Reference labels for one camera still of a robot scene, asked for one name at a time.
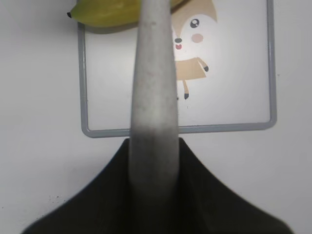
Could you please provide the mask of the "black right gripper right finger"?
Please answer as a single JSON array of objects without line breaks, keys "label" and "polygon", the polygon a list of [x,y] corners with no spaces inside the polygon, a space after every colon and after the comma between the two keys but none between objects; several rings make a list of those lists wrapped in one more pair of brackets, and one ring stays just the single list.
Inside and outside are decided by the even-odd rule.
[{"label": "black right gripper right finger", "polygon": [[249,203],[179,139],[178,224],[181,234],[290,234],[280,219]]}]

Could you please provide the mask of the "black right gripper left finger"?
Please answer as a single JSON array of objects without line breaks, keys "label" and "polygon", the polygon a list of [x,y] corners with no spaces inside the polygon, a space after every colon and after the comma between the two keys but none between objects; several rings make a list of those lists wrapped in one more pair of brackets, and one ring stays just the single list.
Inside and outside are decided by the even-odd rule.
[{"label": "black right gripper left finger", "polygon": [[78,194],[33,222],[25,234],[130,234],[129,140]]}]

